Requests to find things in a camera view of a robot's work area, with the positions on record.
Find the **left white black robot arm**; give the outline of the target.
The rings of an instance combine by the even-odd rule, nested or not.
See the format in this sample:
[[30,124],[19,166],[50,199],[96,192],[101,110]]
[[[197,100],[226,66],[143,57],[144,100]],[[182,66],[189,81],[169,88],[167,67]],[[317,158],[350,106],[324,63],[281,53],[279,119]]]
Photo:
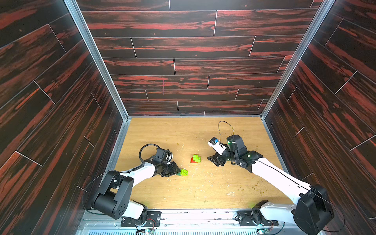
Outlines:
[[141,164],[126,171],[109,170],[97,191],[90,196],[91,208],[113,219],[128,220],[136,226],[148,221],[147,206],[131,200],[133,188],[154,176],[170,177],[180,175],[182,169],[172,160],[173,154],[157,144],[146,144],[139,151]]

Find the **lime lego brick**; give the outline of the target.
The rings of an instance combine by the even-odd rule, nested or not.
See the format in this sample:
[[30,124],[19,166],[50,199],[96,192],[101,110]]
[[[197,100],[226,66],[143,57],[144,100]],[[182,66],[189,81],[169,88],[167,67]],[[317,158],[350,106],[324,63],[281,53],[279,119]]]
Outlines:
[[181,169],[180,172],[182,174],[181,176],[188,176],[188,174],[189,174],[186,169]]
[[196,162],[196,163],[200,163],[201,162],[201,157],[199,155],[193,155],[193,160]]

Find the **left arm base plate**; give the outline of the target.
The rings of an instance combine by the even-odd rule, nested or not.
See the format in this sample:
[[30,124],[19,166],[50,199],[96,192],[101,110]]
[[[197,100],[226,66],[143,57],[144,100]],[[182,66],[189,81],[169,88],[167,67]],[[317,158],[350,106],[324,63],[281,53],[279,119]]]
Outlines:
[[138,219],[123,216],[121,219],[121,227],[159,227],[161,222],[161,211],[144,211]]

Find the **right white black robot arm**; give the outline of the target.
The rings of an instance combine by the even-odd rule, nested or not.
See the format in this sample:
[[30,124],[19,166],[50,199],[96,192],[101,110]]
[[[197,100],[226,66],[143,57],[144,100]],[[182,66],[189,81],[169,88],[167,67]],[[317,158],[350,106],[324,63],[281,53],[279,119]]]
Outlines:
[[249,151],[239,135],[227,138],[222,144],[216,137],[208,141],[216,153],[208,160],[216,166],[230,161],[253,173],[284,193],[292,204],[275,204],[260,201],[250,211],[239,211],[237,221],[241,226],[272,226],[273,221],[296,225],[307,235],[317,235],[334,218],[328,192],[320,185],[312,186],[277,168],[260,153]]

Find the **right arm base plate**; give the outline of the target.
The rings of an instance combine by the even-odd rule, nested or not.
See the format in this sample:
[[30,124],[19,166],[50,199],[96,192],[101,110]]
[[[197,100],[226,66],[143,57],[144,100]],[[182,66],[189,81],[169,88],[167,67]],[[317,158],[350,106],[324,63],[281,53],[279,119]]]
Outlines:
[[265,219],[265,217],[261,214],[259,210],[237,211],[235,220],[240,224],[241,227],[271,227],[279,225],[279,222],[276,220]]

